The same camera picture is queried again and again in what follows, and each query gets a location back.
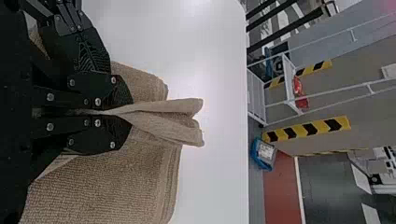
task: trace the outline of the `bolt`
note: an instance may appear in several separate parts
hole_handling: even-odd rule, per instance
[[[102,104],[102,100],[99,99],[99,98],[96,98],[96,99],[95,99],[95,105],[96,105],[96,106],[100,106],[101,104]]]
[[[71,87],[76,86],[76,81],[74,79],[70,79],[69,86],[71,86]]]
[[[53,101],[55,100],[55,95],[52,93],[48,93],[47,94],[47,101]]]
[[[69,142],[67,143],[70,147],[74,145],[74,139],[70,138]]]
[[[102,125],[102,122],[101,122],[99,119],[97,119],[97,120],[95,121],[95,127],[96,127],[96,128],[99,128],[101,125]]]
[[[55,126],[53,125],[53,123],[47,124],[47,131],[52,132],[54,128],[55,128]]]

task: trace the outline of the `hazard stripe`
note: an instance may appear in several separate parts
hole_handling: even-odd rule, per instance
[[[267,143],[282,142],[295,138],[302,138],[322,133],[347,131],[350,129],[351,127],[347,116],[342,116],[332,119],[314,120],[309,123],[297,124],[266,132],[262,135],[262,139]]]
[[[332,61],[323,61],[320,63],[316,63],[314,65],[308,66],[306,68],[302,68],[296,72],[297,77],[304,77],[313,73],[316,73],[320,70],[328,69],[332,67]],[[275,77],[274,79],[271,80],[271,82],[268,82],[264,85],[265,89],[271,90],[274,87],[280,86],[282,83],[285,82],[284,77]]]

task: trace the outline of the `beige burlap sack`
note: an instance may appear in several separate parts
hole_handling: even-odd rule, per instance
[[[204,144],[192,119],[203,102],[165,101],[167,87],[154,75],[119,63],[112,71],[132,87],[136,104],[103,113],[134,125],[128,140],[119,151],[75,158],[35,181],[21,223],[169,222],[182,144]]]

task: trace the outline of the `white surface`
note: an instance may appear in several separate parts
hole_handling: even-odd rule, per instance
[[[236,0],[85,0],[113,61],[170,98],[200,97],[205,147],[184,147],[171,223],[248,224],[245,12]]]
[[[304,201],[303,201],[303,189],[301,187],[300,164],[298,163],[298,157],[294,157],[294,165],[296,169],[298,202],[300,204],[301,223],[305,224],[306,221],[305,221],[305,210],[304,210]]]
[[[381,224],[376,209],[367,206],[364,203],[361,204],[361,207],[363,208],[363,213],[367,224]]]
[[[367,176],[364,173],[362,173],[358,168],[356,168],[354,165],[351,166],[352,166],[353,176],[355,176],[356,185],[362,190],[366,191],[367,193],[372,194]]]
[[[381,68],[385,78],[396,78],[396,63]]]

